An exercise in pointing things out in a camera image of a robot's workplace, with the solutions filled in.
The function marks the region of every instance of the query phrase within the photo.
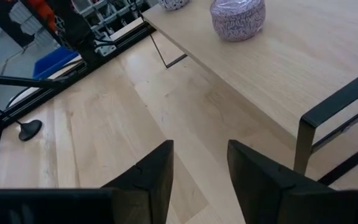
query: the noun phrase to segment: ceramic container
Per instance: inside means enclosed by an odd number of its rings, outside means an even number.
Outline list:
[[[177,10],[189,3],[190,0],[160,0],[160,5],[168,10]]]
[[[215,31],[227,41],[254,36],[266,17],[265,0],[215,0],[210,11]]]

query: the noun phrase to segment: wooden table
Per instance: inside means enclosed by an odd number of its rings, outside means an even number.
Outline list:
[[[155,6],[144,17],[242,95],[249,113],[294,148],[301,117],[358,77],[358,2],[265,0],[264,27],[244,42],[219,39],[211,3],[194,0],[173,12]],[[319,127],[309,143],[357,113],[358,100]],[[305,172],[310,154],[298,158],[297,150],[298,172]]]

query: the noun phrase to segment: light wood floor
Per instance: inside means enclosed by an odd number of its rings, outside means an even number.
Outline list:
[[[168,62],[182,54],[154,36]],[[44,122],[33,140],[20,142],[15,124],[3,132],[0,188],[100,187],[173,139],[167,223],[244,223],[227,141],[237,139],[288,167],[295,155],[246,111],[192,59],[165,69],[147,38],[23,118]],[[321,177],[357,149],[358,124],[313,155],[307,176]],[[358,167],[331,187],[358,188]]]

